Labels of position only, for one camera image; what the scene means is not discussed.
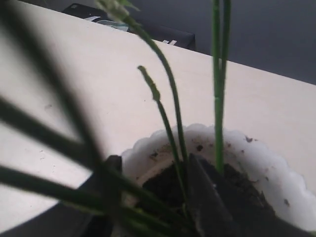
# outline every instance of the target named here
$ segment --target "scalloped pot rim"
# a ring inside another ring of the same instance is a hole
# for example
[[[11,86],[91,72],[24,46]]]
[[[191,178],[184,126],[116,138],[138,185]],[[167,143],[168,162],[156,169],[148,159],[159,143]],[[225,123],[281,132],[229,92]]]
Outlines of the scalloped pot rim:
[[[214,127],[192,124],[183,129],[188,153],[200,154],[214,163]],[[178,140],[176,127],[172,131]],[[306,189],[303,177],[289,168],[284,158],[262,142],[238,131],[224,130],[224,143],[225,163],[255,181],[255,188],[264,193],[278,217],[304,230],[316,230],[316,197]],[[122,157],[124,174],[142,185],[172,163],[166,132],[160,130],[149,138],[138,140],[132,149],[122,153]]]

